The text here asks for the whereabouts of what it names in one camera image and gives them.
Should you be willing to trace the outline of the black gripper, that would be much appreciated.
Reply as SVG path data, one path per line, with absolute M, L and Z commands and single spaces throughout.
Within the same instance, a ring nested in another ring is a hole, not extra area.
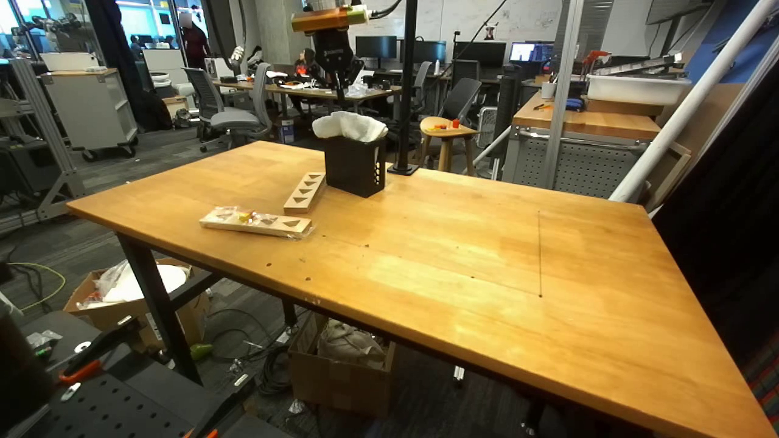
M 336 91 L 347 87 L 363 60 L 347 47 L 347 30 L 323 30 L 314 35 L 317 63 L 328 73 Z

